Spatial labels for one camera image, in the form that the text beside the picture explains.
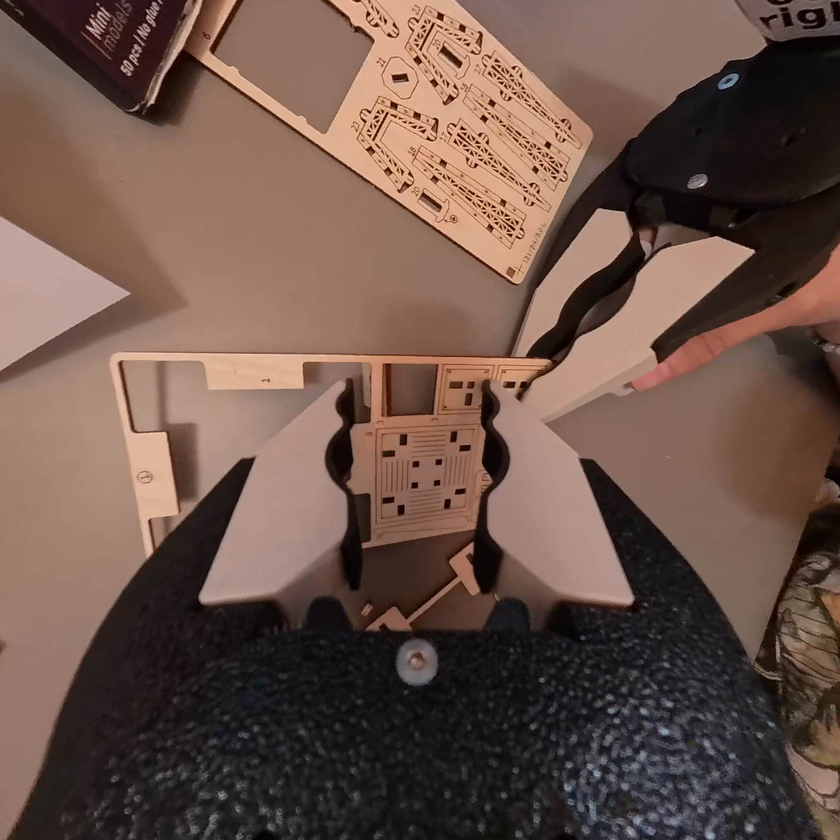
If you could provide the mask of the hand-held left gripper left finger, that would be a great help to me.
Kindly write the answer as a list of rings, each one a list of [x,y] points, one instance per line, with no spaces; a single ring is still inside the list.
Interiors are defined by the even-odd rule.
[[[287,622],[361,585],[354,383],[330,386],[257,454],[199,593],[203,606],[272,603]]]

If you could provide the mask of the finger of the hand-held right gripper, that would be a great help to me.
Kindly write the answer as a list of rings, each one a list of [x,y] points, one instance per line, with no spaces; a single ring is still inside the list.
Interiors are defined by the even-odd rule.
[[[633,229],[622,211],[597,209],[534,291],[513,356],[561,358],[648,257],[649,232]]]
[[[661,249],[638,271],[617,314],[576,339],[551,372],[531,383],[522,404],[549,423],[650,372],[658,337],[753,253],[723,238]]]

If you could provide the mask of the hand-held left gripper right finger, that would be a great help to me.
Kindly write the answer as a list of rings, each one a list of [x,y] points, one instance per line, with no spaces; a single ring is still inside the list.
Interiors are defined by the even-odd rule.
[[[472,567],[498,598],[487,628],[509,610],[545,629],[564,606],[626,610],[635,598],[576,452],[499,382],[482,385],[481,463]]]

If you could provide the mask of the wooden puzzle frame sheet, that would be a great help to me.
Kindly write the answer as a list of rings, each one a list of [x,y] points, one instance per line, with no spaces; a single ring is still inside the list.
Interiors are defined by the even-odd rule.
[[[198,363],[209,391],[300,390],[308,365],[323,373],[329,365],[358,364],[361,405],[371,418],[357,419],[351,432],[350,488],[369,498],[371,536],[363,540],[365,548],[473,530],[480,496],[490,483],[481,464],[481,386],[498,382],[519,397],[551,366],[549,360],[463,355],[115,353],[109,367],[147,556],[157,543],[152,521],[177,516],[181,501],[168,433],[140,432],[134,425],[123,374],[128,362]],[[393,373],[408,365],[432,369],[432,405],[427,413],[395,415]]]

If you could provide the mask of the person's right hand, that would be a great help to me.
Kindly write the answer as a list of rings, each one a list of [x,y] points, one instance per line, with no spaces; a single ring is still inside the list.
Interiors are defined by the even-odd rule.
[[[650,390],[710,363],[726,351],[763,333],[811,329],[835,381],[839,380],[839,248],[801,289],[750,317],[689,340],[651,372],[630,382],[635,391]]]

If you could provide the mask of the wooden linked squares piece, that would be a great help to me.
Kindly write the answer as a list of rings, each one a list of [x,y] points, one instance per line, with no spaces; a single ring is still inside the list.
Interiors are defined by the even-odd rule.
[[[461,551],[454,554],[448,565],[454,576],[446,585],[426,599],[420,606],[410,612],[403,614],[397,605],[390,606],[378,617],[367,623],[366,631],[379,632],[381,630],[394,632],[410,632],[419,618],[428,613],[436,604],[444,600],[455,590],[463,590],[471,597],[480,594],[475,572],[474,572],[474,543],[470,542]]]

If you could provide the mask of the person's printed shirt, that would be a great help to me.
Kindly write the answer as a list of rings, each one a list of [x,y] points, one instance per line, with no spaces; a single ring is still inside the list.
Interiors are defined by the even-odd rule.
[[[838,454],[817,491],[754,665],[775,695],[788,758],[820,834],[838,839]]]

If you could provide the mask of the wooden tower parts sheet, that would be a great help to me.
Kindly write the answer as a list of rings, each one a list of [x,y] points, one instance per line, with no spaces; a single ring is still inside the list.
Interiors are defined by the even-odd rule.
[[[372,47],[321,132],[217,45],[242,2],[201,2],[185,50],[480,262],[519,285],[593,132],[457,2],[330,2]]]

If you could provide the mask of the paper instruction sheet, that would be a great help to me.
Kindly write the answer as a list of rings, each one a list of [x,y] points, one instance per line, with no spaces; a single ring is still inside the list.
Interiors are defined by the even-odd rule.
[[[129,292],[1,219],[1,369]]]

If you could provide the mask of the dark puzzle box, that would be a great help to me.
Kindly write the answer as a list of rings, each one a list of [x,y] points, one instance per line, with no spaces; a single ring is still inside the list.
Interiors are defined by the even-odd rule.
[[[1,10],[124,112],[143,115],[201,1],[2,1]]]

